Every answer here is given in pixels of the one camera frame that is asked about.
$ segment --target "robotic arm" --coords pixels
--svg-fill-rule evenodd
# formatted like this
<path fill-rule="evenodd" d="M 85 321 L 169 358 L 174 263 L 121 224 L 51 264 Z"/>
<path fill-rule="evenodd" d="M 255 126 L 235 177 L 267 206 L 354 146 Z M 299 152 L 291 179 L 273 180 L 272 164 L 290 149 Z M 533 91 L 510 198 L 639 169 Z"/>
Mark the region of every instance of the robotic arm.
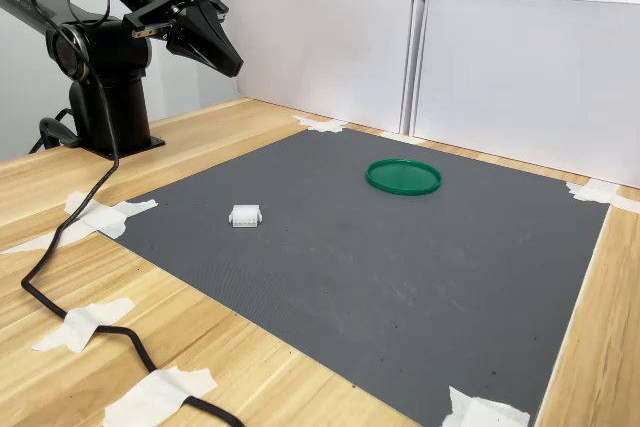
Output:
<path fill-rule="evenodd" d="M 81 11 L 65 0 L 37 0 L 99 74 L 119 150 L 127 155 L 164 143 L 149 134 L 142 92 L 141 78 L 151 61 L 149 38 L 166 41 L 171 53 L 201 62 L 227 77 L 238 75 L 242 59 L 222 29 L 228 8 L 219 0 L 121 1 L 132 11 L 123 20 L 109 17 L 98 21 L 99 15 Z M 69 98 L 77 133 L 57 120 L 43 119 L 40 131 L 45 147 L 60 143 L 82 146 L 109 157 L 104 109 L 87 65 L 46 25 L 30 0 L 0 0 L 0 7 L 44 33 L 49 56 L 74 81 Z"/>

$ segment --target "green plastic lid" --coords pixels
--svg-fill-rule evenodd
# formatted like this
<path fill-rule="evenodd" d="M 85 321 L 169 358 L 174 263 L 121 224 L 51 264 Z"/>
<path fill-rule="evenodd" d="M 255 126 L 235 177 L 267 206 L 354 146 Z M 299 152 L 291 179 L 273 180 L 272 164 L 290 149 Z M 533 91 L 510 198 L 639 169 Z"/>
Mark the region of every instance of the green plastic lid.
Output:
<path fill-rule="evenodd" d="M 417 160 L 385 159 L 367 168 L 367 181 L 374 187 L 398 195 L 424 195 L 440 188 L 442 175 Z"/>

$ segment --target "gray mat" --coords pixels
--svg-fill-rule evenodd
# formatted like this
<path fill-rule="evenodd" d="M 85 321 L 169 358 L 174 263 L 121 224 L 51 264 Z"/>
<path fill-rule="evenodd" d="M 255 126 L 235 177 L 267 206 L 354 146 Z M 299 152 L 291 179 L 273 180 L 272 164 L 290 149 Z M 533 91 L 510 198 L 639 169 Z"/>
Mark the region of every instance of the gray mat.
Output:
<path fill-rule="evenodd" d="M 442 187 L 376 190 L 364 172 L 383 158 L 429 163 Z M 136 200 L 151 198 L 119 243 L 426 426 L 449 386 L 533 425 L 607 210 L 354 131 L 305 131 Z M 264 223 L 230 227 L 233 204 Z"/>

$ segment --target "white block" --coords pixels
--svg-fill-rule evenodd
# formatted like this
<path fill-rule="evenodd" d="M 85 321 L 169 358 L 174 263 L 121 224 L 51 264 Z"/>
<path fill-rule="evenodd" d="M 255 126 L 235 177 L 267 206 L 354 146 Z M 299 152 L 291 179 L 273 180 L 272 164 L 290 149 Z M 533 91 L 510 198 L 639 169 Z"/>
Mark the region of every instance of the white block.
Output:
<path fill-rule="evenodd" d="M 234 227 L 257 227 L 262 222 L 259 205 L 234 205 L 229 223 Z"/>
<path fill-rule="evenodd" d="M 640 186 L 640 0 L 429 0 L 411 133 Z"/>

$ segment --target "small white object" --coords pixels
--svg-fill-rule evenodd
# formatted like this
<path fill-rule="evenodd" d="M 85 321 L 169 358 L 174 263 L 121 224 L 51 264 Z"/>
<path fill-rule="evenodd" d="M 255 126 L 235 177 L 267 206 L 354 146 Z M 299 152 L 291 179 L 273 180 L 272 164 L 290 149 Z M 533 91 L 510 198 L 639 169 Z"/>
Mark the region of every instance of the small white object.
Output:
<path fill-rule="evenodd" d="M 178 411 L 187 397 L 202 397 L 218 384 L 209 369 L 154 370 L 104 411 L 105 427 L 152 427 Z"/>
<path fill-rule="evenodd" d="M 47 351 L 66 345 L 69 350 L 79 354 L 99 325 L 114 324 L 134 307 L 131 299 L 122 298 L 108 304 L 90 304 L 79 309 L 71 309 L 57 330 L 45 335 L 31 348 Z"/>
<path fill-rule="evenodd" d="M 529 414 L 510 405 L 468 397 L 449 387 L 451 414 L 441 427 L 526 427 Z"/>
<path fill-rule="evenodd" d="M 262 222 L 259 205 L 234 205 L 229 223 L 234 227 L 257 227 Z"/>
<path fill-rule="evenodd" d="M 297 119 L 300 125 L 309 126 L 307 130 L 317 130 L 318 132 L 342 132 L 342 128 L 348 124 L 346 120 L 312 120 L 299 115 L 293 115 L 292 117 Z"/>

